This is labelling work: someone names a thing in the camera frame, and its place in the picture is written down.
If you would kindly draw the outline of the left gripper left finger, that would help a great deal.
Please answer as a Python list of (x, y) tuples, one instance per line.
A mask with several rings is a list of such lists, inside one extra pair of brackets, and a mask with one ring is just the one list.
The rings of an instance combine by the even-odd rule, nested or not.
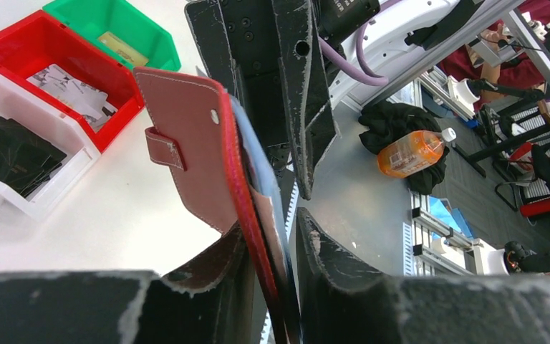
[(0, 343), (247, 343), (253, 276), (239, 226), (160, 276), (0, 273)]

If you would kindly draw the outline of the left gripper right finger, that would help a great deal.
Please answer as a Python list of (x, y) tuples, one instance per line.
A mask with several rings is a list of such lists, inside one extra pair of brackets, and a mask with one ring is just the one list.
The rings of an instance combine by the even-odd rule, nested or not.
[(296, 211), (305, 343), (550, 343), (550, 278), (390, 276)]

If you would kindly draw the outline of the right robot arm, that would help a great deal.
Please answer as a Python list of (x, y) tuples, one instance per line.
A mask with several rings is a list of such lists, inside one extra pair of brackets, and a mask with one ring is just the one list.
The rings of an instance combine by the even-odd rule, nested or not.
[(489, 1), (190, 1), (185, 15), (208, 75), (249, 107), (264, 148), (287, 144), (299, 193), (335, 136), (330, 93), (343, 70), (368, 85), (350, 42), (365, 27), (377, 91), (408, 80), (459, 29), (494, 15)]

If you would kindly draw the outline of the red leather card holder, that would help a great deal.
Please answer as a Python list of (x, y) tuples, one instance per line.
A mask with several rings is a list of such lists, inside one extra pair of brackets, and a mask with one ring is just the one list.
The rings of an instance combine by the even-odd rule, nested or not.
[(170, 170), (183, 205), (221, 237), (164, 276), (165, 317), (185, 343), (245, 343), (261, 288), (278, 343), (302, 330), (280, 188), (240, 102), (208, 77), (150, 67), (133, 74), (152, 126), (151, 161)]

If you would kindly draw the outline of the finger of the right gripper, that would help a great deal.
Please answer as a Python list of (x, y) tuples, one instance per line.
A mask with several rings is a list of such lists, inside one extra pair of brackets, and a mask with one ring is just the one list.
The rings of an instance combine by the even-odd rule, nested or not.
[(208, 76), (240, 100), (262, 146), (291, 146), (294, 2), (189, 1), (185, 15)]
[(303, 199), (337, 136), (322, 51), (310, 1), (273, 1), (286, 130)]

